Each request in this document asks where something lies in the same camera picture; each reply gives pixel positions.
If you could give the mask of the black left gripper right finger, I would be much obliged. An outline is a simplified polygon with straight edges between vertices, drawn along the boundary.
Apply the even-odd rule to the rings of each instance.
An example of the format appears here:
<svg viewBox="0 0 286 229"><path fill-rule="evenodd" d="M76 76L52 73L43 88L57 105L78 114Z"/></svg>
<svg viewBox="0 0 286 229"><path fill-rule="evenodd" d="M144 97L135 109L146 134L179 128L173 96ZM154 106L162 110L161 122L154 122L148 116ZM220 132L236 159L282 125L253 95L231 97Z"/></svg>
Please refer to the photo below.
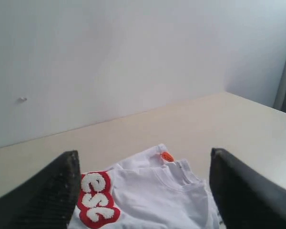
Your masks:
<svg viewBox="0 0 286 229"><path fill-rule="evenodd" d="M212 148L209 185L228 229L286 229L286 189L223 148Z"/></svg>

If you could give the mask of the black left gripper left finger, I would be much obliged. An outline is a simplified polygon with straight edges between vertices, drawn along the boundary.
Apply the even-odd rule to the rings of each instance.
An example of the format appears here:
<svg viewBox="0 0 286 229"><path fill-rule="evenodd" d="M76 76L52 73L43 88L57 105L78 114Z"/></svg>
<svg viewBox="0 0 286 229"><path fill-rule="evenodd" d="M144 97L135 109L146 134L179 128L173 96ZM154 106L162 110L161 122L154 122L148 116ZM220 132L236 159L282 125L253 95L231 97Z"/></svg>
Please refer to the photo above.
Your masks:
<svg viewBox="0 0 286 229"><path fill-rule="evenodd" d="M78 151L67 151L0 197L0 229L66 229L80 192Z"/></svg>

